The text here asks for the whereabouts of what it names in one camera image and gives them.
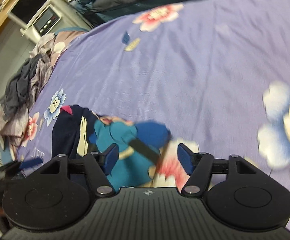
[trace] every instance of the metal screw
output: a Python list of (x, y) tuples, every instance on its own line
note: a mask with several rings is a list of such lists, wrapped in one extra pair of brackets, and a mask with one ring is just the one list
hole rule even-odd
[(97, 192), (99, 194), (108, 194), (111, 193), (113, 191), (113, 189), (109, 186), (100, 186), (97, 188)]
[(187, 186), (187, 187), (185, 187), (184, 190), (189, 194), (196, 194), (196, 193), (200, 192), (200, 188), (197, 186), (194, 186), (194, 185)]

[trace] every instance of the yellow leaf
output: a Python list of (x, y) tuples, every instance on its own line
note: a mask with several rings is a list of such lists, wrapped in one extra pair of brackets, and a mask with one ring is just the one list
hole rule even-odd
[(141, 41), (140, 38), (137, 38), (137, 39), (134, 39), (130, 44), (128, 44), (126, 47), (125, 47), (125, 51), (133, 51), (137, 45), (139, 44), (139, 42)]

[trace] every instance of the bed sheet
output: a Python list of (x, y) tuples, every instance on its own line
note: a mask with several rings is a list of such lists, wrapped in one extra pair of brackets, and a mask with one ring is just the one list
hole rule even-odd
[(290, 0), (191, 1), (79, 36), (31, 110), (18, 158), (49, 161), (56, 108), (73, 104), (162, 122), (217, 158), (249, 158), (290, 190)]

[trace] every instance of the gray cloth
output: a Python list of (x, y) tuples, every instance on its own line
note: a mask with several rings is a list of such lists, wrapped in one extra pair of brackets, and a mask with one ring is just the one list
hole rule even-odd
[(42, 58), (42, 55), (38, 54), (34, 58), (26, 59), (11, 81), (8, 82), (5, 95), (1, 98), (5, 120), (13, 116), (28, 99), (30, 80), (36, 74), (37, 63), (40, 58)]

